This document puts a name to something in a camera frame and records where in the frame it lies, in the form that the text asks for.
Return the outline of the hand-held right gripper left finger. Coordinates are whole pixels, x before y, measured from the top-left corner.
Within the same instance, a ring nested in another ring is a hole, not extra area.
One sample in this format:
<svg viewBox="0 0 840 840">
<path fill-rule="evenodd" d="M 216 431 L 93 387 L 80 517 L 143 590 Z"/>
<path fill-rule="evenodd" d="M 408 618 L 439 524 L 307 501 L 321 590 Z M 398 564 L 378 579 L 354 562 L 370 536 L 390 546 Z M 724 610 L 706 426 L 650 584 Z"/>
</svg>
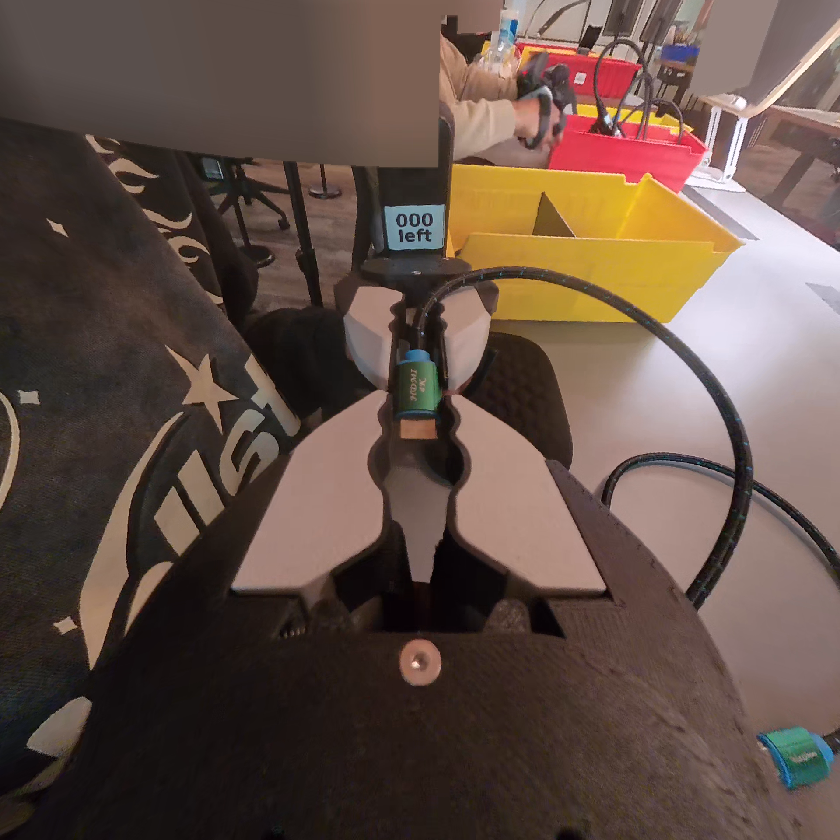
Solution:
<svg viewBox="0 0 840 840">
<path fill-rule="evenodd" d="M 333 574 L 380 544 L 390 521 L 391 397 L 374 391 L 292 453 L 232 583 L 239 595 L 324 599 Z"/>
</svg>

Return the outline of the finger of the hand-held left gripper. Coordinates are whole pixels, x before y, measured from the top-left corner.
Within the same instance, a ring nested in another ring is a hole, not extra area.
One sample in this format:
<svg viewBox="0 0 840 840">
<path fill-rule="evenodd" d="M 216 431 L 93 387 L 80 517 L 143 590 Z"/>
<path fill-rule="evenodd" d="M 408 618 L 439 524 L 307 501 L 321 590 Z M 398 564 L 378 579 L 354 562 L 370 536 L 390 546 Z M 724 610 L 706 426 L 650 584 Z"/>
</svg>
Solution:
<svg viewBox="0 0 840 840">
<path fill-rule="evenodd" d="M 396 322 L 403 294 L 387 287 L 354 287 L 343 313 L 346 350 L 355 367 L 375 389 L 387 389 L 392 377 Z"/>
<path fill-rule="evenodd" d="M 445 394 L 462 391 L 478 371 L 487 347 L 491 314 L 477 290 L 458 290 L 440 304 L 446 361 Z"/>
</svg>

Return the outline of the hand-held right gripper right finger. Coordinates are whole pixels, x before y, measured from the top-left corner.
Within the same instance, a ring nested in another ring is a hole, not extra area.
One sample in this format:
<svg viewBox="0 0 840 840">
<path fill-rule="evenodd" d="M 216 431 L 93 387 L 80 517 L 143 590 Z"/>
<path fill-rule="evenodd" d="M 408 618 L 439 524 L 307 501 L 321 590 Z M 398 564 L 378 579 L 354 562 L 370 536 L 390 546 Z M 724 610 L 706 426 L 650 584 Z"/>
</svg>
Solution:
<svg viewBox="0 0 840 840">
<path fill-rule="evenodd" d="M 464 460 L 448 501 L 455 540 L 496 571 L 547 595 L 600 596 L 606 583 L 545 457 L 462 395 L 449 399 Z"/>
</svg>

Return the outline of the another person's forearm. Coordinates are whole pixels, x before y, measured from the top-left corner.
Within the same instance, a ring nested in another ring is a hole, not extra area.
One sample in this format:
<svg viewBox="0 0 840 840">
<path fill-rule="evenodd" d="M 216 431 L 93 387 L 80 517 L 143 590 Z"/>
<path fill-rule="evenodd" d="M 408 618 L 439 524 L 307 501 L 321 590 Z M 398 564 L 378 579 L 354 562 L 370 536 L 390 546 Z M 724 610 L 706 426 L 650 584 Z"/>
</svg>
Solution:
<svg viewBox="0 0 840 840">
<path fill-rule="evenodd" d="M 454 157 L 461 160 L 515 137 L 514 76 L 469 64 L 453 43 L 440 36 L 438 99 L 455 122 Z"/>
</svg>

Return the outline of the black stand pole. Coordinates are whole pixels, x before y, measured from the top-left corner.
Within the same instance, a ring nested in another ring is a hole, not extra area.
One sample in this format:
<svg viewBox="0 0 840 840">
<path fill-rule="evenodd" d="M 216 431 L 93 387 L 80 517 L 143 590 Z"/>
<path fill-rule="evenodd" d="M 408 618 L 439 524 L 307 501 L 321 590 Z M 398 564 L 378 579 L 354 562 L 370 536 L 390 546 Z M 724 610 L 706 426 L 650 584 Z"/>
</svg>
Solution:
<svg viewBox="0 0 840 840">
<path fill-rule="evenodd" d="M 323 308 L 320 286 L 319 267 L 316 252 L 312 245 L 308 215 L 301 187 L 298 163 L 283 161 L 283 170 L 287 181 L 291 211 L 297 230 L 298 249 L 296 259 L 308 288 L 310 303 L 313 307 Z"/>
</svg>

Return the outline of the yellow plastic bin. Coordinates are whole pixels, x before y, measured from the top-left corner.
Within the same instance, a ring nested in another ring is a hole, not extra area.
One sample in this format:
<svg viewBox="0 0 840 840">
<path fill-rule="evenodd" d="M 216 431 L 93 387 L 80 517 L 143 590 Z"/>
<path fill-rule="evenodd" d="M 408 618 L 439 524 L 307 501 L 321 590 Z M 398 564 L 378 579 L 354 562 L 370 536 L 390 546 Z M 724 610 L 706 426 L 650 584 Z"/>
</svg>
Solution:
<svg viewBox="0 0 840 840">
<path fill-rule="evenodd" d="M 580 104 L 577 107 L 578 114 L 587 118 L 596 118 L 598 111 L 594 104 Z M 619 121 L 621 123 L 622 131 L 625 135 L 635 137 L 639 131 L 639 125 L 644 116 L 644 106 L 639 104 L 637 106 L 625 105 L 622 107 Z M 652 133 L 654 127 L 665 128 L 671 133 L 679 132 L 679 119 L 673 113 L 673 110 L 667 108 L 652 107 L 648 114 L 648 129 Z"/>
<path fill-rule="evenodd" d="M 650 174 L 456 164 L 448 254 L 473 270 L 553 270 L 667 323 L 742 241 Z"/>
</svg>

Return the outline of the black office chair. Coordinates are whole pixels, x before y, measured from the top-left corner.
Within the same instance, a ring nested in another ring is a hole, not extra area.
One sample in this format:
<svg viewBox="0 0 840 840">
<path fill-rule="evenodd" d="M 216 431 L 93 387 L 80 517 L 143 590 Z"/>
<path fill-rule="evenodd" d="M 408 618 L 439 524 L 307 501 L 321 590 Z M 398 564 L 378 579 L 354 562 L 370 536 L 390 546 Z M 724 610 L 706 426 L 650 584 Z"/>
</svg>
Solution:
<svg viewBox="0 0 840 840">
<path fill-rule="evenodd" d="M 248 207 L 250 207 L 253 202 L 261 203 L 264 207 L 267 207 L 278 216 L 278 227 L 281 232 L 286 232 L 290 229 L 291 223 L 286 213 L 281 210 L 275 202 L 268 198 L 269 193 L 289 196 L 290 192 L 287 187 L 272 185 L 248 176 L 245 172 L 245 166 L 254 165 L 254 159 L 220 157 L 217 161 L 222 173 L 222 180 L 216 187 L 209 189 L 208 191 L 213 196 L 223 196 L 222 202 L 217 207 L 217 211 L 220 215 L 225 215 L 231 208 L 234 209 L 238 229 L 243 239 L 246 239 L 246 231 L 244 218 L 242 216 L 242 206 L 240 206 L 241 203 L 244 203 Z"/>
</svg>

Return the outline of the clear water bottle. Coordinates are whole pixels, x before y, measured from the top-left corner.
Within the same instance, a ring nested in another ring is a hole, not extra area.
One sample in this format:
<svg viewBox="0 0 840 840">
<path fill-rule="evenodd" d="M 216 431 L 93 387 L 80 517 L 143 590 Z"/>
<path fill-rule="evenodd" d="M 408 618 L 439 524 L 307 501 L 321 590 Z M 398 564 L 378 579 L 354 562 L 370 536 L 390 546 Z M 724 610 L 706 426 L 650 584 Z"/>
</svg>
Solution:
<svg viewBox="0 0 840 840">
<path fill-rule="evenodd" d="M 490 37 L 490 46 L 484 55 L 491 64 L 504 63 L 515 51 L 519 18 L 519 7 L 515 3 L 510 2 L 502 8 L 498 31 Z"/>
</svg>

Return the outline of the red plastic bin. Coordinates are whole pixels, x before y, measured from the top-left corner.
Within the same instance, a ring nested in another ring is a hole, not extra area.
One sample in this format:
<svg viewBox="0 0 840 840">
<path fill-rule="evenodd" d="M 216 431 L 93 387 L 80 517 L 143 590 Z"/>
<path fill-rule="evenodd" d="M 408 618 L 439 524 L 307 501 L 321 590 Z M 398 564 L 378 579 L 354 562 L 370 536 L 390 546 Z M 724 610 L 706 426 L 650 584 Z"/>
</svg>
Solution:
<svg viewBox="0 0 840 840">
<path fill-rule="evenodd" d="M 562 141 L 553 148 L 549 169 L 623 175 L 627 183 L 640 183 L 646 175 L 673 193 L 679 193 L 708 152 L 692 132 L 651 125 L 645 137 L 638 124 L 626 128 L 626 137 L 592 133 L 595 118 L 570 115 Z"/>
<path fill-rule="evenodd" d="M 576 93 L 592 96 L 593 75 L 599 56 L 590 51 L 578 54 L 571 47 L 539 44 L 535 41 L 518 41 L 521 62 L 526 62 L 539 51 L 549 54 L 548 67 L 566 65 L 570 71 L 570 84 Z M 625 59 L 604 58 L 598 73 L 598 90 L 603 98 L 620 98 L 631 85 L 641 65 Z"/>
</svg>

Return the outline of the white metal stand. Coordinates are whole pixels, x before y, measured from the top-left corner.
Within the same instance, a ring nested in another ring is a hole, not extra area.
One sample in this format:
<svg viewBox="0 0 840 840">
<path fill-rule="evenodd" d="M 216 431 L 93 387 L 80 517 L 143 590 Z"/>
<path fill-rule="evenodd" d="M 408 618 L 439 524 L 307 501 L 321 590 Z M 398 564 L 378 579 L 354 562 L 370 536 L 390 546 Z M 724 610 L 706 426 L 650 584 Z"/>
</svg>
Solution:
<svg viewBox="0 0 840 840">
<path fill-rule="evenodd" d="M 698 99 L 709 108 L 707 128 L 703 140 L 707 152 L 687 178 L 686 188 L 744 193 L 744 187 L 735 181 L 734 176 L 749 125 L 749 117 L 746 115 L 748 103 L 743 97 L 732 93 L 703 96 Z M 729 141 L 725 164 L 721 169 L 718 169 L 711 165 L 711 157 L 718 136 L 721 116 L 724 112 L 734 116 L 736 122 Z"/>
</svg>

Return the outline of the wooden table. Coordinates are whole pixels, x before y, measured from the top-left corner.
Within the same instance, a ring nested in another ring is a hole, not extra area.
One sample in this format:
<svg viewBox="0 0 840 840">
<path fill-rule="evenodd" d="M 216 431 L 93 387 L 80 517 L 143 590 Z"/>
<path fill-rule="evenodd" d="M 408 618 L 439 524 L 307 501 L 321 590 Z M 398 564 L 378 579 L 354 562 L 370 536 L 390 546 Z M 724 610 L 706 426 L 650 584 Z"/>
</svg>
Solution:
<svg viewBox="0 0 840 840">
<path fill-rule="evenodd" d="M 797 157 L 779 184 L 765 197 L 781 209 L 784 202 L 815 162 L 831 165 L 832 179 L 839 180 L 839 114 L 813 108 L 772 106 L 768 117 L 770 140 Z"/>
</svg>

